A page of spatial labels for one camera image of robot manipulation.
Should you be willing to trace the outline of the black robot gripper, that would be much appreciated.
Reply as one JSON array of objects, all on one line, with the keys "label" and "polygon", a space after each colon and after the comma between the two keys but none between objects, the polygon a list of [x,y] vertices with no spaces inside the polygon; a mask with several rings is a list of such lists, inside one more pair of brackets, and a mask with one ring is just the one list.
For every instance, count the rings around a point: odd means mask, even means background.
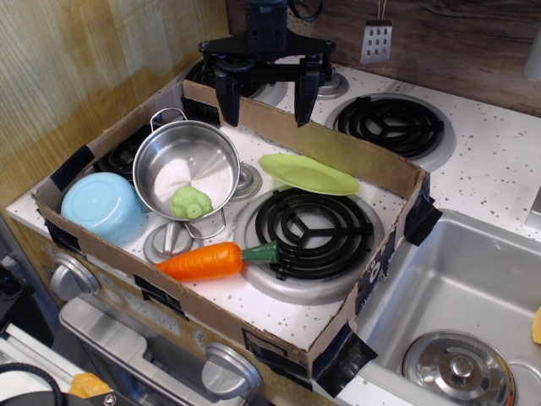
[{"label": "black robot gripper", "polygon": [[295,81],[294,116],[298,127],[310,121],[320,85],[331,79],[335,43],[301,36],[287,28],[287,14],[305,22],[320,17],[325,3],[312,14],[298,10],[295,1],[247,1],[245,30],[198,45],[203,55],[201,80],[216,87],[224,120],[238,126],[238,81]]}]

